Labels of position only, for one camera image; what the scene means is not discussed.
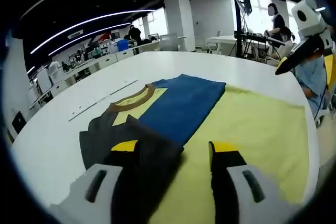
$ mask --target brown collar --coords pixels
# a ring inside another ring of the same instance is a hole
[[[148,89],[148,92],[147,94],[142,97],[139,101],[136,101],[135,103],[132,103],[132,104],[128,104],[128,105],[124,105],[124,106],[120,106],[120,105],[117,105],[118,103],[122,102],[122,101],[125,101],[127,99],[130,99],[130,98],[134,98],[134,97],[137,97],[139,95],[141,95],[143,92],[146,91],[146,89]],[[148,101],[152,95],[154,94],[154,84],[146,84],[145,87],[140,90],[139,92],[129,96],[129,97],[126,97],[126,98],[123,98],[121,99],[120,101],[118,102],[115,102],[115,103],[111,103],[110,106],[108,107],[108,111],[110,112],[121,112],[121,111],[127,111],[127,110],[131,110],[131,109],[134,109],[142,104],[144,104],[146,101]]]

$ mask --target blue bin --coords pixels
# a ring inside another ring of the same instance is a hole
[[[127,50],[128,49],[128,41],[126,39],[119,40],[117,42],[117,47],[118,47],[119,52]]]

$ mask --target ceiling light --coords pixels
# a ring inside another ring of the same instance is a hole
[[[32,72],[32,70],[35,68],[35,66],[33,66],[31,69],[28,70],[27,74],[29,74],[30,72]]]
[[[321,12],[321,11],[323,11],[323,10],[325,10],[325,9],[326,9],[325,7],[320,7],[320,8],[315,9],[315,11],[316,11],[316,12]]]
[[[84,38],[84,37],[87,37],[87,36],[90,36],[90,35],[92,35],[92,34],[98,33],[98,32],[100,32],[100,31],[104,31],[104,30],[107,30],[107,29],[115,28],[115,27],[118,27],[118,26],[125,26],[125,25],[129,25],[129,24],[130,24],[130,23],[124,23],[124,24],[120,24],[120,25],[116,25],[116,26],[110,26],[110,27],[106,27],[106,28],[100,29],[100,30],[98,30],[98,31],[94,31],[94,32],[92,32],[92,33],[86,34],[86,35],[81,36],[81,37],[79,37],[79,38],[77,38],[77,39],[74,39],[73,41],[70,41],[69,43],[66,43],[65,45],[63,45],[63,46],[57,48],[56,50],[52,51],[52,52],[51,52],[50,54],[48,54],[48,55],[50,56],[50,55],[52,55],[54,52],[57,52],[59,49],[62,49],[63,47],[66,47],[67,45],[69,45],[69,44],[71,44],[71,43],[73,43],[73,42],[75,42],[75,41],[77,41],[77,40],[79,40],[79,39],[82,39],[82,38]]]
[[[96,18],[92,18],[92,19],[89,19],[87,21],[83,21],[81,23],[78,23],[76,25],[73,25],[71,27],[68,27],[67,29],[64,29],[63,31],[60,31],[59,33],[51,36],[49,39],[47,39],[46,41],[42,42],[40,45],[38,45],[36,48],[34,48],[34,50],[32,50],[30,52],[30,54],[33,54],[37,49],[39,49],[41,46],[43,46],[44,44],[48,43],[49,41],[51,41],[52,39],[56,38],[58,35],[61,35],[62,33],[65,33],[66,31],[68,30],[71,30],[77,26],[81,26],[85,23],[88,23],[88,22],[91,22],[91,21],[94,21],[94,20],[97,20],[97,19],[101,19],[101,18],[106,18],[106,17],[111,17],[111,16],[115,16],[115,15],[120,15],[120,14],[127,14],[127,13],[137,13],[137,12],[153,12],[155,10],[128,10],[126,12],[120,12],[120,13],[111,13],[111,14],[106,14],[106,15],[103,15],[103,16],[99,16],[99,17],[96,17]]]

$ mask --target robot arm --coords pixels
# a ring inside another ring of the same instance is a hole
[[[299,28],[300,44],[282,59],[276,70],[276,75],[286,73],[305,59],[310,57],[318,48],[324,49],[324,56],[332,54],[332,40],[327,24],[319,12],[316,12],[315,0],[301,0],[292,9],[292,14]]]

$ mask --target round white table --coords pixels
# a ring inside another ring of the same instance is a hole
[[[81,80],[46,104],[20,132],[11,148],[18,170],[33,195],[48,207],[70,192],[70,184],[86,170],[79,132],[111,102],[132,95],[144,84],[188,74],[304,105],[309,146],[309,174],[303,202],[314,194],[319,169],[317,131],[308,101],[292,73],[275,76],[275,68],[234,57],[194,52],[144,52],[112,64]],[[70,111],[113,92],[122,83],[138,81],[92,106],[71,121]]]

